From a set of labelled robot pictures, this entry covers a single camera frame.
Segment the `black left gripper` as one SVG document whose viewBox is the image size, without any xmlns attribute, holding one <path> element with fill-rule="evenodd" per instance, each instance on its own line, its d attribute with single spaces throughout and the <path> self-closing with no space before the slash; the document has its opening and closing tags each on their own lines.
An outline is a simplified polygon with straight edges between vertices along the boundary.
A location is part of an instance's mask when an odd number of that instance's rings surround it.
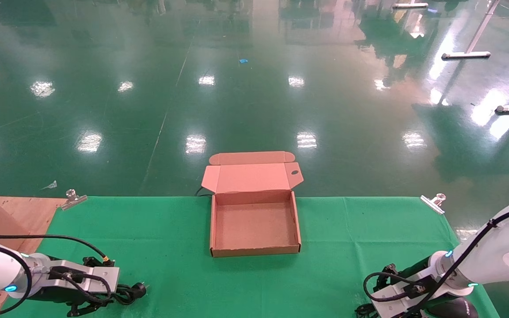
<svg viewBox="0 0 509 318">
<path fill-rule="evenodd" d="M 95 257 L 84 257 L 83 266 L 103 266 L 103 262 Z M 65 303 L 69 306 L 67 317 L 74 318 L 93 313 L 102 307 L 106 307 L 108 304 L 119 300 L 119 297 L 117 295 L 91 295 L 87 297 L 77 289 L 40 289 L 30 296 L 30 300 Z"/>
</svg>

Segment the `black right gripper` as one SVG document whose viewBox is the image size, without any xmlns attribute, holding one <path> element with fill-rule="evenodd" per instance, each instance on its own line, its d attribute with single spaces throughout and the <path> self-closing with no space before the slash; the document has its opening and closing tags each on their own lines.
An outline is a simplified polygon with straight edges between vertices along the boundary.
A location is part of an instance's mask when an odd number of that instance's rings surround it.
<svg viewBox="0 0 509 318">
<path fill-rule="evenodd" d="M 416 264 L 399 272 L 396 269 L 395 264 L 389 264 L 384 267 L 384 273 L 387 273 L 389 275 L 396 275 L 401 278 L 410 280 L 410 277 L 428 268 L 430 266 L 429 261 L 430 258 L 426 257 L 422 261 L 419 261 Z M 378 312 L 378 309 L 375 307 L 373 303 L 359 305 L 355 309 L 355 316 L 356 318 L 381 318 L 380 312 Z"/>
</svg>

